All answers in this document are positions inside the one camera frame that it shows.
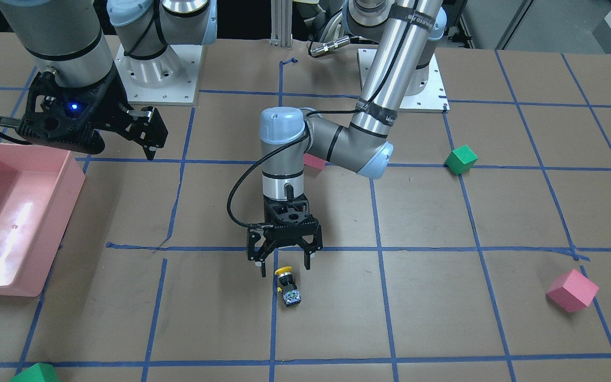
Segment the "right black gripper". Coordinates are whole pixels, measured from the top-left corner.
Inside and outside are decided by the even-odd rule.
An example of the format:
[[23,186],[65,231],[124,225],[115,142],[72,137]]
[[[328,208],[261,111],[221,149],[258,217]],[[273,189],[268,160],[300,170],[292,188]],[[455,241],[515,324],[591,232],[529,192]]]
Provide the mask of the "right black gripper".
[[53,72],[38,72],[18,134],[32,144],[95,155],[105,148],[99,131],[109,131],[140,145],[153,161],[167,142],[167,126],[156,107],[132,109],[116,67],[80,88],[61,87]]

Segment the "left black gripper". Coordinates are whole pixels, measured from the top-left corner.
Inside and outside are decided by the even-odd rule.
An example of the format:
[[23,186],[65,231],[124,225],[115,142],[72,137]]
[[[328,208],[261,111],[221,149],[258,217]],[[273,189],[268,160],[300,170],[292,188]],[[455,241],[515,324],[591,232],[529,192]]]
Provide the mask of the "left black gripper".
[[[301,195],[288,201],[277,201],[264,196],[265,222],[247,230],[247,258],[261,268],[266,277],[265,261],[276,249],[298,245],[303,249],[304,267],[311,269],[317,251],[323,249],[322,230],[309,209],[309,201]],[[264,242],[256,249],[261,238]]]

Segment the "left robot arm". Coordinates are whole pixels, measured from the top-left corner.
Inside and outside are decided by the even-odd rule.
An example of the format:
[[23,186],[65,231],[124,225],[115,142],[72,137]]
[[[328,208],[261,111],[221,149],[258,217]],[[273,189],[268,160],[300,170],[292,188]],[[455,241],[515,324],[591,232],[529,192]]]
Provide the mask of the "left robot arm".
[[344,1],[342,26],[354,36],[376,42],[376,53],[355,105],[347,110],[270,107],[261,112],[261,158],[231,189],[233,196],[245,179],[261,171],[262,222],[234,223],[247,229],[247,259],[266,275],[266,261],[275,250],[303,249],[309,269],[323,248],[321,224],[310,211],[304,190],[304,155],[380,178],[393,153],[388,135],[422,58],[441,35],[441,1]]

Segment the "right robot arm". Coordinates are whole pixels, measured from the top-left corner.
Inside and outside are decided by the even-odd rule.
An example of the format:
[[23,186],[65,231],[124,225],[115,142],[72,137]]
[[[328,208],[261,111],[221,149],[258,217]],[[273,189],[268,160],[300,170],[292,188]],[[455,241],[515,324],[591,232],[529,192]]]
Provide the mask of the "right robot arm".
[[153,160],[168,130],[158,104],[193,101],[198,58],[214,43],[216,1],[108,1],[121,53],[113,58],[92,1],[0,1],[38,72],[20,119],[0,117],[0,138],[100,154],[100,132]]

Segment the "green cube near left arm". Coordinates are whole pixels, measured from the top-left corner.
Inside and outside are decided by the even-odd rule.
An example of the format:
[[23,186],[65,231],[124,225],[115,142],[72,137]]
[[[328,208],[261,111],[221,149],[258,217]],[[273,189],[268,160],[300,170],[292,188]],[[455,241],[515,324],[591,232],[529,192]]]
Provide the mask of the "green cube near left arm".
[[460,176],[463,172],[470,170],[478,160],[478,155],[468,145],[462,145],[451,150],[444,165],[455,176]]

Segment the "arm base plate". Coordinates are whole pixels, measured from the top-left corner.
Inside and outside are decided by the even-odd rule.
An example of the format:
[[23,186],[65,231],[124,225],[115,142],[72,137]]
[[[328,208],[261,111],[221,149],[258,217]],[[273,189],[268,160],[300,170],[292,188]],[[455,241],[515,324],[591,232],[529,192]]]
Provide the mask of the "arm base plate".
[[157,58],[136,60],[119,46],[116,68],[128,102],[141,106],[192,106],[197,92],[202,53],[199,45],[173,45]]
[[400,104],[400,111],[429,113],[449,111],[448,97],[435,54],[427,67],[415,71]]

